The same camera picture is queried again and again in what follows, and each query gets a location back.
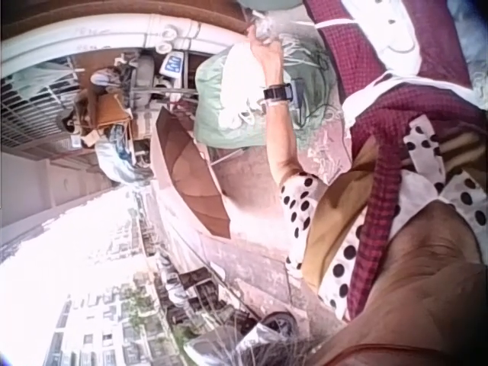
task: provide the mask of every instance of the drain pipe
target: drain pipe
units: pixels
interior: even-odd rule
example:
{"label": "drain pipe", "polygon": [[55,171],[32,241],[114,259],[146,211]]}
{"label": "drain pipe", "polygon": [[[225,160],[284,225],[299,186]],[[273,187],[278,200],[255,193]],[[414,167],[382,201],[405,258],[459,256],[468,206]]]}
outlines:
{"label": "drain pipe", "polygon": [[215,54],[244,39],[231,30],[188,18],[93,15],[50,24],[3,41],[2,77],[51,59],[94,50],[167,49],[170,43],[173,48]]}

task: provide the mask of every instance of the polka dot shirt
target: polka dot shirt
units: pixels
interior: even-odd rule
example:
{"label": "polka dot shirt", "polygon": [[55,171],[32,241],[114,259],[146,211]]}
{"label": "polka dot shirt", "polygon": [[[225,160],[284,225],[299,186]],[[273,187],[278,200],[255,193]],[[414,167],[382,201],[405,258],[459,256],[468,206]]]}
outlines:
{"label": "polka dot shirt", "polygon": [[[410,123],[409,133],[403,141],[416,171],[402,171],[399,202],[390,239],[422,208],[433,201],[442,201],[452,205],[473,230],[483,263],[488,265],[488,204],[485,191],[461,169],[455,172],[449,183],[446,182],[438,139],[425,116]],[[281,202],[292,242],[286,267],[290,275],[296,278],[301,277],[310,223],[326,188],[318,177],[306,172],[290,177],[281,188]],[[339,319],[347,318],[347,296],[366,210],[367,207],[356,218],[319,286],[319,298]]]}

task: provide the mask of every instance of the hand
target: hand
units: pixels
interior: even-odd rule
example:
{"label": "hand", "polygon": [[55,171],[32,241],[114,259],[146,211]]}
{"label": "hand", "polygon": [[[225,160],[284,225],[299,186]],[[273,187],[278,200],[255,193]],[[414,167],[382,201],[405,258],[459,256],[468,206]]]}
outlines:
{"label": "hand", "polygon": [[261,64],[265,73],[266,85],[283,84],[283,49],[279,40],[272,40],[264,44],[256,38],[256,27],[252,25],[248,29],[247,37],[251,44],[254,57]]}

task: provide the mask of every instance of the red checkered apron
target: red checkered apron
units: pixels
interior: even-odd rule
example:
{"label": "red checkered apron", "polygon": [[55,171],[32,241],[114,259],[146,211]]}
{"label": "red checkered apron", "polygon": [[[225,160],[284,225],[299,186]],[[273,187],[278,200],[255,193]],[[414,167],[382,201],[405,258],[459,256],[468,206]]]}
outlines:
{"label": "red checkered apron", "polygon": [[[304,3],[315,23],[351,18],[340,0],[305,0]],[[470,86],[467,66],[446,1],[409,0],[404,3],[421,49],[419,76]],[[319,33],[334,56],[344,97],[363,89],[386,71],[358,25],[335,25],[323,28]],[[376,138],[379,151],[348,293],[351,319],[364,309],[387,250],[400,190],[400,157],[406,153],[403,136],[408,123],[422,114],[429,117],[438,136],[459,128],[486,133],[486,121],[481,110],[451,91],[418,85],[396,87],[356,119],[351,130],[353,158],[371,135]]]}

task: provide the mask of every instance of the watch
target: watch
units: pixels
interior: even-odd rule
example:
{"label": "watch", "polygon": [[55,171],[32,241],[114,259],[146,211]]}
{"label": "watch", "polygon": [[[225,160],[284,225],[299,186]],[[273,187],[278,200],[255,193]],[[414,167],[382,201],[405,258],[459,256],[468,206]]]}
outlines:
{"label": "watch", "polygon": [[271,85],[264,90],[266,104],[277,101],[293,101],[291,84]]}

